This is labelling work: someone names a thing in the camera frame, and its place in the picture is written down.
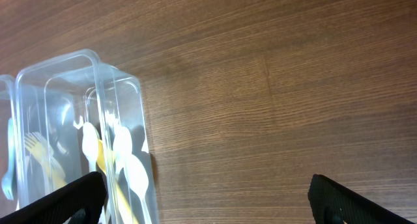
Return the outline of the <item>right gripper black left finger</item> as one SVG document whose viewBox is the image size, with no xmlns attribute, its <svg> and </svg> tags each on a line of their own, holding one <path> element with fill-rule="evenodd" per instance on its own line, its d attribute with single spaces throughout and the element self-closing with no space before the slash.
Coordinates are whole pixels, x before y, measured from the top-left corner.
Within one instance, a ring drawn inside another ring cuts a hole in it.
<svg viewBox="0 0 417 224">
<path fill-rule="evenodd" d="M 1 223 L 98 223 L 107 197 L 102 174 L 91 172 L 1 218 Z"/>
</svg>

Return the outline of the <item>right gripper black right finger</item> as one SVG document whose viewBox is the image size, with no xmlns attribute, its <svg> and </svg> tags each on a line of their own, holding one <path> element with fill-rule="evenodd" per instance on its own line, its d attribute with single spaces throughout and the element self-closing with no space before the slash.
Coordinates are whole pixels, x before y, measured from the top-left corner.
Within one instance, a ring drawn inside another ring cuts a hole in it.
<svg viewBox="0 0 417 224">
<path fill-rule="evenodd" d="M 324 175 L 313 175 L 308 200 L 316 224 L 412 224 Z"/>
</svg>

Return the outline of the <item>yellow plastic spoon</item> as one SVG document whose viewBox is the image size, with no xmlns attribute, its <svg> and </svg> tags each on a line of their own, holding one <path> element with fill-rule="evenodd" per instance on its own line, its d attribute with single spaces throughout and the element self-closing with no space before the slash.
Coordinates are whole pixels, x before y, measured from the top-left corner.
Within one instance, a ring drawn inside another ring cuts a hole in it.
<svg viewBox="0 0 417 224">
<path fill-rule="evenodd" d="M 98 158 L 96 162 L 98 164 L 98 167 L 104 172 L 104 174 L 108 175 L 106 172 L 103 142 L 101 139 L 98 140 Z M 121 215 L 123 223 L 139 224 L 139 221 L 137 220 L 135 215 L 133 215 L 130 205 L 117 182 L 113 183 L 113 188 L 115 189 L 113 200 L 117 203 L 117 210 L 118 213 L 120 213 Z"/>
</svg>

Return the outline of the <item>white plastic spoon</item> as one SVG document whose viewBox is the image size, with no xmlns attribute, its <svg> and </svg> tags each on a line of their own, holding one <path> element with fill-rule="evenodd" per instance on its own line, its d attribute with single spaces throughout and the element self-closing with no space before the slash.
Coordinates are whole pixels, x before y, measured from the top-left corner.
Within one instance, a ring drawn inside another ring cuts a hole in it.
<svg viewBox="0 0 417 224">
<path fill-rule="evenodd" d="M 129 188 L 139 197 L 145 224 L 152 224 L 145 200 L 149 186 L 149 178 L 143 164 L 133 154 L 126 157 L 124 173 L 127 177 Z"/>
<path fill-rule="evenodd" d="M 120 126 L 115 132 L 113 141 L 113 155 L 115 156 L 115 173 L 120 174 L 125 164 L 125 157 L 132 153 L 132 136 L 130 130 Z"/>
<path fill-rule="evenodd" d="M 96 171 L 96 161 L 98 158 L 98 133 L 96 128 L 90 123 L 86 122 L 83 127 L 82 152 L 89 162 L 89 171 Z"/>
</svg>

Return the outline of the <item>yellow plastic fork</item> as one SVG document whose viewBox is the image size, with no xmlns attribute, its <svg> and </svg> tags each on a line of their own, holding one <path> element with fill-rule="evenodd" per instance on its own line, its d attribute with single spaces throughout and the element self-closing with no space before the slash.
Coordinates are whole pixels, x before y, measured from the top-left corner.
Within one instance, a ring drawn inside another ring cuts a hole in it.
<svg viewBox="0 0 417 224">
<path fill-rule="evenodd" d="M 65 171 L 54 156 L 54 149 L 48 140 L 39 132 L 25 134 L 25 148 L 41 165 L 48 178 L 52 179 L 54 189 L 67 185 Z"/>
</svg>

